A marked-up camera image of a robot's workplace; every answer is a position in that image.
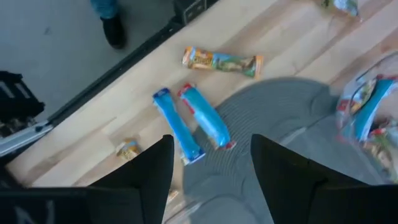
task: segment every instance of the wooden floor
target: wooden floor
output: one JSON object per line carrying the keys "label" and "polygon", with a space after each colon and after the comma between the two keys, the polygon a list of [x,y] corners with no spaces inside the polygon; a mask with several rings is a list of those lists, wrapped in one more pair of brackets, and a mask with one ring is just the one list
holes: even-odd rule
{"label": "wooden floor", "polygon": [[[88,185],[125,163],[114,149],[134,137],[146,149],[171,130],[152,104],[166,86],[196,83],[216,106],[251,85],[240,74],[188,70],[188,45],[265,56],[261,80],[296,76],[340,90],[381,55],[398,48],[398,0],[359,0],[361,19],[330,14],[306,0],[220,0],[51,133],[7,165],[26,186]],[[190,127],[196,124],[181,112]],[[176,155],[175,179],[182,166]]]}

